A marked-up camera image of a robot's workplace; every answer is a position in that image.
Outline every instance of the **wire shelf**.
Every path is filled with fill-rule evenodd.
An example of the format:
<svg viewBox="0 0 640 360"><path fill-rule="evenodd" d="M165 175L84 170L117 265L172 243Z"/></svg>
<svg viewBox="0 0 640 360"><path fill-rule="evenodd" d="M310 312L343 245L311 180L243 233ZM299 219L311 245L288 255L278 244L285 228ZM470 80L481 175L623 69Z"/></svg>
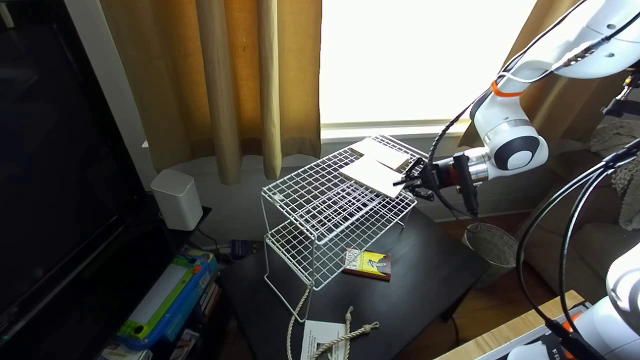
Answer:
<svg viewBox="0 0 640 360"><path fill-rule="evenodd" d="M427 156L388 136L372 139L409 155L409 162L399 172L404 172L419 156ZM339 174L340 169L359 158L347 147L262 189L263 212L267 200L288 218L270 229L264 212L268 229L265 242L316 291L344 269L347 248L361 252L395 223L404 226L400 220L416 204L413 195L404 190L391 198ZM304 321L269 281L266 252L265 257L265 280L298 321Z"/></svg>

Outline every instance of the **wastebasket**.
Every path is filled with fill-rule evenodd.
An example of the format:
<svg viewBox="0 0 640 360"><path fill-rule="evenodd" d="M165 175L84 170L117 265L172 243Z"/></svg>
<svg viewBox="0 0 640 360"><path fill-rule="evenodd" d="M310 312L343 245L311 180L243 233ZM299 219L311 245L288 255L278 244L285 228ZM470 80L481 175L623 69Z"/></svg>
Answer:
<svg viewBox="0 0 640 360"><path fill-rule="evenodd" d="M462 242L489 262L489 269L478 279L475 288L493 284L500 276L516 266L518 243L499 227L476 223L465 230Z"/></svg>

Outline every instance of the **window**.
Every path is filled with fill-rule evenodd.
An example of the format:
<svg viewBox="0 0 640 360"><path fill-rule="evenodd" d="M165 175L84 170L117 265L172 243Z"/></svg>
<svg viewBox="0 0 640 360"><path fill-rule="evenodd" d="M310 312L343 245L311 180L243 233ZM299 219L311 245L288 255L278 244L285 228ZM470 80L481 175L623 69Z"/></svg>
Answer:
<svg viewBox="0 0 640 360"><path fill-rule="evenodd" d="M490 84L535 2L324 0L323 127L451 119Z"/></svg>

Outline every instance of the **white cylinder device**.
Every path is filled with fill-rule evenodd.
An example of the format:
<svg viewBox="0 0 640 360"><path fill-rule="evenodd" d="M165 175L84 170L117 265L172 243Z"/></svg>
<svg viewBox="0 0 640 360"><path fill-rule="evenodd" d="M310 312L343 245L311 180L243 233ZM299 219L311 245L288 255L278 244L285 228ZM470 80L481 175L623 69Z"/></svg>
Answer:
<svg viewBox="0 0 640 360"><path fill-rule="evenodd" d="M195 229L202 207L193 176L165 169L151 182L151 189L169 229Z"/></svg>

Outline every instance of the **rope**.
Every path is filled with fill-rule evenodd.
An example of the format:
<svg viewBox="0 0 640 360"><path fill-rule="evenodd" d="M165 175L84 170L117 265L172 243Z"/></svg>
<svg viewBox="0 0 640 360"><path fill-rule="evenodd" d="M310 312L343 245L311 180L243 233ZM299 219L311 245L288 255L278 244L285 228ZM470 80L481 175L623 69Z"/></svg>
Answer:
<svg viewBox="0 0 640 360"><path fill-rule="evenodd" d="M291 316L291 321L289 322L289 329L287 330L287 358L288 360L293 360L293 358L291 357L291 331L293 330L293 322L296 320L296 315L298 314L298 311L300 311L300 308L302 307L302 304L305 303L305 300L307 299L307 296L309 296L309 291L311 290L311 287L309 286L307 288L307 290L305 291L305 294L302 295L302 299L300 299L300 303L298 304L298 306L296 307L296 313L294 315ZM349 309L347 310L346 315L344 315L344 320L345 320L345 324L344 327L346 328L346 335L343 335L329 343L324 344L323 346L321 346L312 356L309 360L316 360L318 358L318 356L320 356L323 352L327 351L328 349L332 348L334 345L339 344L343 341L346 342L345 344L345 349L344 349L344 360L349 360L349 350L350 350L350 341L349 339L355 338L356 336L362 335L362 334L369 334L373 329L377 329L378 327L380 327L380 323L379 322L373 322L369 325L363 325L361 328L359 328L358 330L354 331L354 332L349 332L349 327L351 326L351 312L353 310L353 306L349 306Z"/></svg>

